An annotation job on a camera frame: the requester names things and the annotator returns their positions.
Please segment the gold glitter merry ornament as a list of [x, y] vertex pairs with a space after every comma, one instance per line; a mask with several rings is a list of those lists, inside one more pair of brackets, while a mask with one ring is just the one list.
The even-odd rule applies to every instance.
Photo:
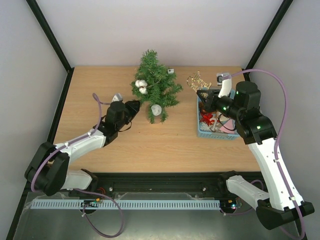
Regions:
[[202, 79], [199, 71], [195, 72], [193, 75], [188, 76], [186, 80], [187, 85], [195, 92], [198, 90], [207, 90], [212, 86], [211, 82], [206, 82]]

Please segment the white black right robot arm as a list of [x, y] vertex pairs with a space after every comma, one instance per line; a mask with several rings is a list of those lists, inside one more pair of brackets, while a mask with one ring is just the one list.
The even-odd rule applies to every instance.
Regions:
[[220, 95], [218, 89], [201, 89], [196, 94], [206, 112], [217, 111], [234, 120], [235, 129], [254, 155], [267, 187], [263, 191], [230, 171], [222, 176], [218, 191], [224, 196], [235, 194], [247, 202], [268, 230], [313, 214], [313, 204], [304, 201], [295, 188], [280, 149], [275, 146], [279, 134], [271, 120], [260, 112], [261, 92], [257, 85], [250, 81], [237, 83], [233, 98]]

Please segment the light blue plastic basket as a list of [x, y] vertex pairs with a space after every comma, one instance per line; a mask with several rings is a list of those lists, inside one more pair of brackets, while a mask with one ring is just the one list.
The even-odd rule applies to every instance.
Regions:
[[220, 131], [220, 127], [221, 127], [221, 122], [222, 121], [228, 121], [231, 120], [230, 118], [227, 118], [225, 116], [223, 116], [220, 112], [215, 111], [215, 112], [210, 112], [213, 114], [214, 120], [215, 122], [213, 123], [213, 125], [210, 125], [211, 128], [211, 132], [206, 132], [206, 131], [201, 131], [199, 130], [199, 125], [200, 125], [200, 119], [201, 117], [201, 113], [206, 114], [207, 112], [204, 111], [204, 107], [202, 105], [201, 100], [197, 97], [197, 104], [196, 104], [196, 111], [197, 111], [197, 137], [199, 138], [205, 138], [205, 139], [218, 139], [218, 140], [235, 140], [236, 138], [238, 138], [240, 135], [237, 133], [235, 134], [228, 134], [228, 133], [223, 133]]

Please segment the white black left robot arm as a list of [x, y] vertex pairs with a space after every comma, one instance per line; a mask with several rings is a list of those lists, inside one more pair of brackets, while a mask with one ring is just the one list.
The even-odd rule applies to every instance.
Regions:
[[98, 186], [98, 178], [86, 169], [71, 170], [70, 164], [113, 142], [125, 125], [132, 124], [140, 105], [138, 100], [114, 101], [106, 115], [101, 116], [98, 124], [87, 133], [63, 143], [42, 143], [24, 173], [31, 190], [47, 196], [61, 190], [93, 192]]

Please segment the silver glitter ball ornament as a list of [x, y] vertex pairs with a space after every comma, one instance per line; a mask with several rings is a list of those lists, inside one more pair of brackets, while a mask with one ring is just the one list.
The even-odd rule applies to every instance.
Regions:
[[162, 113], [162, 107], [159, 104], [153, 104], [151, 107], [152, 114], [156, 117]]

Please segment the small green christmas tree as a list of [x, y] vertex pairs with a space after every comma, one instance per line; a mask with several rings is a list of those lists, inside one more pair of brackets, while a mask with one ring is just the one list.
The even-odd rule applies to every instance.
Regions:
[[[180, 83], [176, 82], [177, 75], [168, 74], [168, 67], [160, 63], [158, 53], [153, 49], [146, 50], [140, 58], [140, 64], [134, 74], [134, 79], [130, 83], [131, 92], [140, 104], [146, 104], [146, 117], [150, 123], [150, 118], [154, 115], [151, 106], [154, 104], [162, 107], [161, 122], [168, 118], [168, 108], [177, 106], [178, 93], [183, 91]], [[148, 84], [147, 94], [141, 94], [135, 86], [136, 80], [145, 80]]]

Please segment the white pompom ornament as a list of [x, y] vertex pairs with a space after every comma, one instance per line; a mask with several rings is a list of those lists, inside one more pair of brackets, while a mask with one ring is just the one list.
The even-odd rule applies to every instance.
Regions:
[[136, 80], [135, 86], [138, 88], [141, 94], [146, 95], [148, 93], [147, 91], [148, 83], [145, 80]]

